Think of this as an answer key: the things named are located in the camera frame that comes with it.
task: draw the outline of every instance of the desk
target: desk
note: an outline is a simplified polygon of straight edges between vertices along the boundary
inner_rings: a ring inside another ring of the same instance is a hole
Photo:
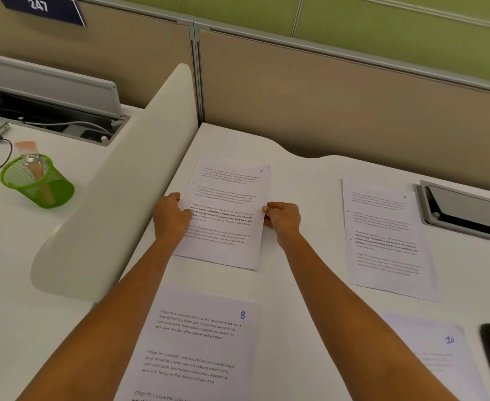
[[[269,163],[269,199],[295,202],[302,234],[329,267],[347,282],[342,179],[411,190],[421,179],[490,198],[490,192],[423,177],[340,156],[305,159],[275,142],[203,124],[171,182],[168,192],[185,191],[200,154]],[[424,227],[444,297],[443,304],[351,285],[373,309],[461,325],[490,397],[490,370],[478,327],[490,322],[490,241],[435,227]],[[152,224],[128,269],[154,240]],[[262,235],[256,272],[173,256],[162,285],[182,287],[261,305],[251,400],[350,400],[315,330],[274,231]]]
[[[70,180],[76,193],[57,209],[41,209],[0,183],[0,401],[15,399],[92,304],[35,289],[29,272],[43,242],[80,201],[108,155],[142,112],[123,106],[132,119],[109,146],[11,125],[4,134],[13,143],[35,140]],[[0,164],[9,152],[0,144]]]

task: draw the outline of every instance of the green wall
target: green wall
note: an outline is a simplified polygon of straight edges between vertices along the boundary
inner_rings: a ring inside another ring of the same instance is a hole
[[[126,0],[290,36],[299,0]],[[490,0],[393,0],[490,21]],[[490,28],[367,0],[303,0],[295,38],[490,80]]]

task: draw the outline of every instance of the cubicle partition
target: cubicle partition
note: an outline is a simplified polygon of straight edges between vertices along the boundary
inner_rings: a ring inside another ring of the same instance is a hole
[[[145,107],[179,63],[200,121],[490,190],[490,82],[118,0],[87,27],[7,10],[0,54],[117,83]]]

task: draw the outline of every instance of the sheet of paper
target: sheet of paper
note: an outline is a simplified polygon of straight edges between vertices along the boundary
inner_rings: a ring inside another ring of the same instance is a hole
[[[259,307],[161,287],[115,401],[248,400]]]
[[[414,191],[343,180],[349,283],[442,302]]]
[[[489,399],[460,326],[398,314],[381,316],[460,401]]]
[[[256,269],[271,169],[201,156],[180,206],[194,211],[174,254]]]

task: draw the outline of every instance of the white divider panel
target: white divider panel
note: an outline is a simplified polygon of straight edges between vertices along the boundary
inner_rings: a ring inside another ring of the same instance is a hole
[[[180,64],[35,256],[34,286],[100,301],[118,281],[197,130],[191,71]]]

